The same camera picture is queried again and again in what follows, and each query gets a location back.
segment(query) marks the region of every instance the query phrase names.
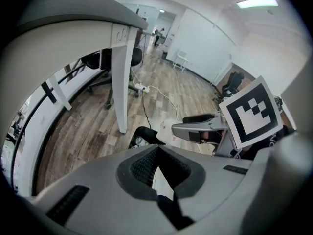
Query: black cable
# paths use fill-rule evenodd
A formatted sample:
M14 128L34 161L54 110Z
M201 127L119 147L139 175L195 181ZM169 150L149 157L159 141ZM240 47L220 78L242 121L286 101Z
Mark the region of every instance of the black cable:
M150 129L151 129L151 124L150 124L150 122L149 122L149 119L148 119L148 116L147 116L147 113L146 113L146 108L145 108L145 105L144 105L144 103L143 103L143 93L144 93L144 92L142 91L142 106L143 106L143 111L145 112L145 115L146 115L148 124L149 124Z

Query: office chair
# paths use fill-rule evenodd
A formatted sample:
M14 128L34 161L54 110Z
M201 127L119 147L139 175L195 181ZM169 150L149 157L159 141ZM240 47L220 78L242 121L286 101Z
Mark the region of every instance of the office chair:
M101 85L107 85L107 84L111 84L110 87L110 92L109 92L109 96L108 99L105 103L105 108L109 109L111 108L111 98L112 98L112 94L113 94L113 88L112 88L112 78L111 78L111 49L104 49L101 51L102 55L100 55L100 51L89 54L85 57L82 58L82 63L85 64L86 66L88 66L89 68L95 70L100 68L101 70L104 71L104 80L91 84L88 86L87 91L92 93L92 88L93 87L97 87L97 86L101 86ZM131 60L131 66L135 66L138 65L141 62L142 59L142 51L138 48L134 48L133 50L133 55L132 55L132 60ZM136 89L134 86L132 85L128 85L128 88L135 91L135 97L139 97L139 90Z
M213 101L216 101L220 104L224 97L230 97L238 92L238 87L241 84L242 80L244 79L244 75L240 73L231 73L226 85L222 87L222 93L218 94L217 98L214 98Z

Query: wooden floor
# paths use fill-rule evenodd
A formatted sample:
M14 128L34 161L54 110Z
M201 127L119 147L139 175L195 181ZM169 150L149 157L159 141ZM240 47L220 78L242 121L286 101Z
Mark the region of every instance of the wooden floor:
M147 50L144 64L133 69L144 85L160 88L177 105L179 119L217 109L212 101L215 90L209 83L188 71L181 73L180 69L173 69L159 58L152 46ZM128 131L121 134L114 104L109 110L103 107L108 93L109 86L97 87L93 94L83 91L73 101L72 109L62 115L40 163L37 192L87 161L127 149L135 130L139 126L149 127L141 97L135 98L129 90ZM176 119L174 106L154 88L145 94L144 104L152 129L158 130L167 118ZM211 154L209 146L199 146L187 141L180 145L186 150Z

